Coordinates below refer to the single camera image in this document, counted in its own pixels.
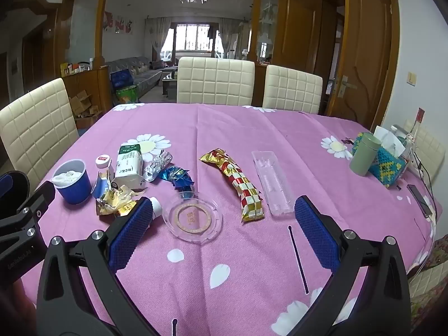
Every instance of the dining table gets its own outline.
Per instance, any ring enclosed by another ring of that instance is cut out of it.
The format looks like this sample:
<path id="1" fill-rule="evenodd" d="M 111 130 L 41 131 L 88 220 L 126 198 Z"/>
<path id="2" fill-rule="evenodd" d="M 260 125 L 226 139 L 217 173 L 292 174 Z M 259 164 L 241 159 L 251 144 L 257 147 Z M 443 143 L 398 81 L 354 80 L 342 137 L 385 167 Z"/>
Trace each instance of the dining table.
<path id="1" fill-rule="evenodd" d="M 366 131 L 348 120 L 252 106 L 118 105 L 64 153 L 43 181 L 51 179 L 60 164 L 80 158 L 93 184 L 98 173 L 95 159 L 110 155 L 115 167 L 122 144 L 145 142 L 144 165 L 160 150 L 169 151 L 172 164 L 188 170 L 194 190 L 216 204 L 222 216 L 220 232 L 202 243 L 188 242 L 174 236 L 163 217 L 157 217 L 127 267 L 116 273 L 123 288 L 162 336 L 174 334 L 174 319 L 180 336 L 287 335 L 318 297 L 331 271 L 319 263 L 294 214 L 271 214 L 253 151 L 274 152 L 294 200 L 308 196 L 342 230 L 351 229 L 373 241 L 393 236 L 406 270 L 421 263 L 431 248 L 431 222 L 406 187 L 415 184 L 427 195 L 420 178 L 406 171 L 386 188 L 371 173 L 358 176 L 350 170 L 350 139 Z M 199 160 L 217 148 L 260 191 L 263 219 L 242 222 L 236 189 L 216 165 Z M 143 195 L 156 197 L 165 211 L 178 192 L 171 182 L 157 179 L 146 183 Z M 56 192 L 39 225 L 47 244 L 56 235 L 75 241 L 106 230 L 110 216 L 96 214 L 92 197 L 74 206 Z M 22 278 L 34 303 L 41 268 L 42 263 Z M 82 268 L 81 273 L 98 316 L 111 323 L 88 270 Z M 350 315 L 365 273 L 361 268 L 337 322 Z"/>

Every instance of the cream leather chair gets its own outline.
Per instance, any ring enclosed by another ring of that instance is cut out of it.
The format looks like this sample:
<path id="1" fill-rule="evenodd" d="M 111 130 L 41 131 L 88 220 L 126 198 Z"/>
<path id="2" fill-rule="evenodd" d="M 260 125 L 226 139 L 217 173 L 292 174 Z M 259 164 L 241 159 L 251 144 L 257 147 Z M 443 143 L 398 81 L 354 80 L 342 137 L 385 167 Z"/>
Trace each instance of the cream leather chair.
<path id="1" fill-rule="evenodd" d="M 410 132 L 412 130 L 413 124 L 413 121 L 406 120 L 403 127 L 404 130 Z M 445 148 L 442 146 L 442 144 L 440 144 L 440 142 L 434 139 L 434 137 L 430 133 L 428 133 L 424 126 L 420 126 L 420 128 L 418 129 L 415 146 L 415 153 L 422 161 L 422 164 L 425 166 L 431 177 L 432 184 L 434 184 L 434 179 L 445 157 Z M 429 185 L 428 176 L 425 171 L 423 172 L 425 183 Z"/>
<path id="2" fill-rule="evenodd" d="M 254 76 L 254 62 L 182 57 L 178 69 L 178 103 L 250 105 Z"/>
<path id="3" fill-rule="evenodd" d="M 0 137 L 14 169 L 31 190 L 79 138 L 62 78 L 17 98 L 0 111 Z"/>
<path id="4" fill-rule="evenodd" d="M 295 69 L 267 66 L 264 84 L 264 108 L 317 114 L 321 95 L 321 77 Z"/>

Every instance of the smartphone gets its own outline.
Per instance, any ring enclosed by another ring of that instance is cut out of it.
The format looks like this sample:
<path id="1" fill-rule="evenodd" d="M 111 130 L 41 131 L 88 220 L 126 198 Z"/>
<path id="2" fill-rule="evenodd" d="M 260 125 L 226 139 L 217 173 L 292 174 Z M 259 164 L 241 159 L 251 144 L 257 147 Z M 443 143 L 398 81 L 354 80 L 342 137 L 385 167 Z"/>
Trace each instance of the smartphone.
<path id="1" fill-rule="evenodd" d="M 414 196 L 418 205 L 420 206 L 420 209 L 423 212 L 423 216 L 425 216 L 426 218 L 431 216 L 431 214 L 432 214 L 431 209 L 429 208 L 429 206 L 423 199 L 423 196 L 420 194 L 417 187 L 415 185 L 408 185 L 407 187 L 408 187 L 409 191 L 412 193 L 412 195 Z"/>

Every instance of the sofa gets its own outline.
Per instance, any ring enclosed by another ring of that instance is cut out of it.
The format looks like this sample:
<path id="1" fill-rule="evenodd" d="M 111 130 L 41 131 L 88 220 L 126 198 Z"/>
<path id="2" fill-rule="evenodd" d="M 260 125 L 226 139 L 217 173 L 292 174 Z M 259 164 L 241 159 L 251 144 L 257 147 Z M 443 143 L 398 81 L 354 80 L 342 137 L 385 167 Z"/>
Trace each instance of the sofa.
<path id="1" fill-rule="evenodd" d="M 162 71 L 150 68 L 152 67 L 151 61 L 146 57 L 117 59 L 106 62 L 106 65 L 109 66 L 109 75 L 116 71 L 129 69 L 134 79 L 134 85 L 137 86 L 138 98 L 156 86 L 162 76 Z"/>

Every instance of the curtain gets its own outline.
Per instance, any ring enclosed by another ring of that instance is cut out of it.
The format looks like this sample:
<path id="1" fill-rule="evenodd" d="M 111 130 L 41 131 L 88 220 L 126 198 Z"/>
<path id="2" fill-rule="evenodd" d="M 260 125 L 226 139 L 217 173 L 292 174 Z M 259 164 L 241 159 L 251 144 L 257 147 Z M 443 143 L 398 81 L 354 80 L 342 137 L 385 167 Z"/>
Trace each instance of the curtain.
<path id="1" fill-rule="evenodd" d="M 227 58 L 227 54 L 230 51 L 232 34 L 238 34 L 240 22 L 241 20 L 220 18 L 220 36 L 224 49 L 223 58 Z"/>
<path id="2" fill-rule="evenodd" d="M 148 31 L 149 40 L 157 52 L 157 60 L 160 60 L 160 52 L 165 44 L 169 28 L 171 26 L 171 18 L 154 18 L 146 19 L 146 29 Z"/>

